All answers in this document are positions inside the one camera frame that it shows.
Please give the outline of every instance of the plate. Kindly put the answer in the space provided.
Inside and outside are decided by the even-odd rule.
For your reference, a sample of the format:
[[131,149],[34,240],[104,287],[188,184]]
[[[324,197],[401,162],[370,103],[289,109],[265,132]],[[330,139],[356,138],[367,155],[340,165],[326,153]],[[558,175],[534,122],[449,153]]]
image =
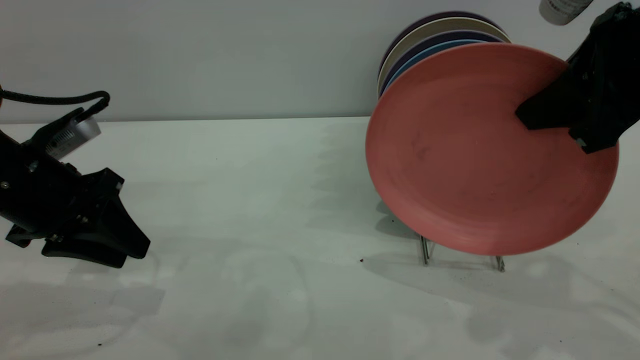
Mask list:
[[461,45],[469,45],[469,44],[478,44],[478,43],[481,43],[481,42],[483,42],[483,41],[480,41],[480,40],[452,40],[452,41],[443,42],[443,43],[438,44],[438,45],[434,45],[434,46],[430,47],[429,49],[421,51],[418,55],[414,56],[409,61],[404,62],[402,64],[402,66],[397,71],[395,71],[393,73],[393,76],[391,76],[390,78],[388,78],[386,80],[386,82],[383,84],[382,94],[384,94],[384,92],[387,91],[387,88],[400,75],[402,75],[402,73],[407,71],[407,69],[409,69],[412,65],[415,65],[416,63],[428,58],[429,56],[437,54],[440,51],[451,49],[452,47],[461,46]]
[[454,30],[479,31],[500,38],[504,42],[511,42],[502,30],[481,20],[468,17],[448,17],[431,21],[407,34],[391,49],[378,73],[378,94],[382,90],[382,80],[387,76],[389,69],[405,52],[426,38]]
[[[452,41],[457,41],[457,40],[471,40],[471,41],[451,43]],[[408,69],[406,64],[409,61],[412,61],[412,64],[417,63],[418,61],[424,58],[427,58],[428,56],[431,56],[442,50],[450,49],[454,46],[473,44],[476,42],[501,42],[501,41],[502,41],[501,39],[493,35],[480,33],[477,31],[464,31],[464,30],[448,31],[446,33],[438,34],[433,37],[427,38],[421,43],[409,49],[406,53],[404,53],[400,57],[400,59],[398,59],[398,61],[396,61],[396,63],[391,67],[391,69],[389,70],[389,73],[387,74],[387,76],[383,81],[382,91],[384,92],[384,89],[386,89],[389,86],[389,84],[391,84],[392,79],[400,76],[400,74],[402,73],[402,72],[398,73],[398,70],[400,70],[400,68],[404,68],[404,70]],[[444,43],[448,43],[451,46],[444,46],[444,47],[440,46]]]
[[582,227],[611,189],[618,145],[587,155],[567,129],[530,131],[515,116],[566,66],[484,43],[404,72],[367,129],[367,166],[389,209],[436,243],[491,256],[538,250]]
[[435,13],[433,15],[429,15],[427,17],[423,17],[422,19],[420,19],[420,20],[414,22],[413,24],[407,26],[406,29],[402,30],[400,35],[396,36],[394,41],[392,41],[391,45],[389,45],[389,47],[387,48],[387,51],[385,52],[385,55],[382,57],[382,60],[380,60],[380,66],[378,67],[378,74],[380,73],[380,69],[382,69],[382,64],[384,63],[385,59],[387,58],[387,56],[391,52],[391,49],[393,49],[394,46],[396,46],[396,44],[398,42],[400,42],[400,40],[402,40],[403,37],[405,37],[407,34],[412,32],[413,30],[421,27],[422,25],[425,25],[428,22],[431,22],[431,21],[434,21],[434,20],[438,20],[438,19],[444,19],[446,17],[469,17],[471,19],[481,20],[481,21],[484,21],[484,22],[488,22],[489,24],[495,26],[496,28],[498,28],[502,32],[504,32],[504,30],[502,30],[502,28],[500,26],[498,26],[496,23],[494,23],[493,21],[487,19],[486,17],[483,17],[483,16],[478,15],[478,14],[468,13],[468,12],[442,12],[442,13]]

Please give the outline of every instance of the robotic arm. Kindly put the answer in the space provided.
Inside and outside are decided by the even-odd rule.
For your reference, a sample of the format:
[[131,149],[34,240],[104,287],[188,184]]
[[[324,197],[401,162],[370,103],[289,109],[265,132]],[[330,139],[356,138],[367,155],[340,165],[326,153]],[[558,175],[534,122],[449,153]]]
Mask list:
[[127,256],[141,259],[150,241],[131,220],[118,194],[124,179],[108,168],[81,175],[60,159],[100,134],[93,115],[109,94],[37,97],[0,90],[2,99],[78,108],[17,143],[0,131],[0,215],[15,225],[6,239],[20,247],[45,240],[44,256],[64,256],[121,268]]

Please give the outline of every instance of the pink plate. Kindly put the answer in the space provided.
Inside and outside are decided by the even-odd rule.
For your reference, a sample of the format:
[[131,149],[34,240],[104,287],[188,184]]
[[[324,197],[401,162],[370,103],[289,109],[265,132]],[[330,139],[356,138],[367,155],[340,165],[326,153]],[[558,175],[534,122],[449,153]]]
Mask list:
[[482,255],[538,250],[582,227],[611,189],[618,146],[587,155],[566,128],[529,131],[515,116],[565,68],[490,43],[407,70],[367,130],[369,173],[387,206],[430,240]]

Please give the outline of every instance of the table surface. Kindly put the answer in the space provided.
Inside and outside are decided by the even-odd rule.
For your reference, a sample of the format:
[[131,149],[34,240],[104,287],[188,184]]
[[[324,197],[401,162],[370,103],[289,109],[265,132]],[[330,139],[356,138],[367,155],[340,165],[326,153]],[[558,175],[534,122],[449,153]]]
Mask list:
[[501,274],[442,246],[421,265],[369,179],[367,121],[101,124],[65,161],[125,178],[149,252],[112,269],[2,241],[0,358],[637,359],[640,127],[593,219]]

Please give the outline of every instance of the light blue plate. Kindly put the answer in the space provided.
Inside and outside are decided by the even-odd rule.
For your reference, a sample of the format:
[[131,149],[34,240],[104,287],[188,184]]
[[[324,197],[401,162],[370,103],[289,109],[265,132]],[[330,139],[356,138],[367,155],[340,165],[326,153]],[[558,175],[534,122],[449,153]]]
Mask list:
[[415,64],[417,64],[421,60],[424,60],[424,59],[428,58],[429,56],[431,56],[431,55],[433,55],[435,53],[439,53],[440,51],[443,51],[443,50],[446,50],[446,49],[450,49],[452,47],[461,46],[461,45],[467,45],[467,44],[477,44],[479,42],[485,42],[485,41],[482,41],[482,40],[451,40],[451,41],[443,42],[443,43],[438,44],[438,45],[434,45],[434,46],[430,47],[429,49],[421,51],[420,53],[418,53],[413,58],[410,58],[406,63],[404,63],[404,65],[402,65],[402,67],[400,67],[400,69],[398,69],[396,71],[396,73],[391,77],[391,80],[389,80],[389,82],[385,86],[385,89],[382,90],[383,94],[384,94],[385,91],[387,91],[389,86],[397,79],[398,76],[402,75],[403,72],[407,71],[410,67],[414,66]]

